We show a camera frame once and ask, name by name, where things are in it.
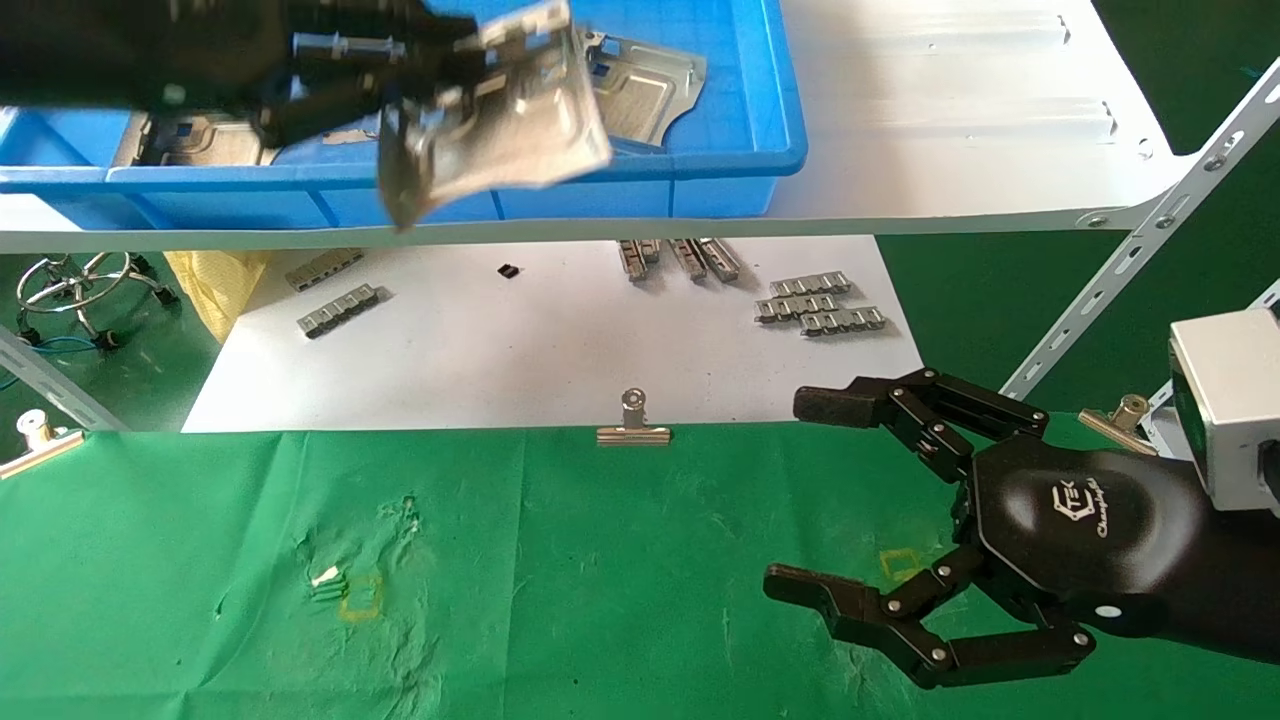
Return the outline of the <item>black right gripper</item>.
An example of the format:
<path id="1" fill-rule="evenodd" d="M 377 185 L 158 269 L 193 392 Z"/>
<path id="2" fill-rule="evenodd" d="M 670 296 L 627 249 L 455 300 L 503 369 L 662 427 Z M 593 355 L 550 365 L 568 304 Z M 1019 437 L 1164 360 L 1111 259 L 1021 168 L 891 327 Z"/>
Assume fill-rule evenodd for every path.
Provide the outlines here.
<path id="1" fill-rule="evenodd" d="M 1076 623 L 1277 661 L 1277 519 L 1217 510 L 1193 464 L 1047 445 L 1037 439 L 1046 411 L 932 368 L 859 375 L 844 388 L 803 386 L 794 416 L 883 428 L 941 480 L 966 480 L 972 516 L 957 538 L 993 561 L 988 588 L 998 602 L 1020 619 L 1030 609 L 1029 630 L 946 641 L 925 626 L 989 579 L 988 559 L 973 546 L 890 592 L 767 568 L 767 597 L 815 611 L 833 641 L 882 653 L 922 689 L 1069 674 L 1096 647 Z M 998 443 L 974 457 L 964 430 Z"/>

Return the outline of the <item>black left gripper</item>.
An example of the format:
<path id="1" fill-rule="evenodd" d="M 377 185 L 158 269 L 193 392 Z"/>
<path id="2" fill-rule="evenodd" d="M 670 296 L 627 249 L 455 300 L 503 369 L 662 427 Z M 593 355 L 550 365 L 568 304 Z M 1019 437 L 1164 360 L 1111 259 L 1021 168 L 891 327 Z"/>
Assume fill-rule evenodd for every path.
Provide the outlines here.
<path id="1" fill-rule="evenodd" d="M 293 35 L 301 70 L 484 76 L 471 15 L 424 1 L 4 1 L 3 105 L 146 111 L 247 111 L 280 95 Z M 435 82 L 357 76 L 265 105 L 255 129 L 283 149 L 404 100 L 431 102 Z"/>

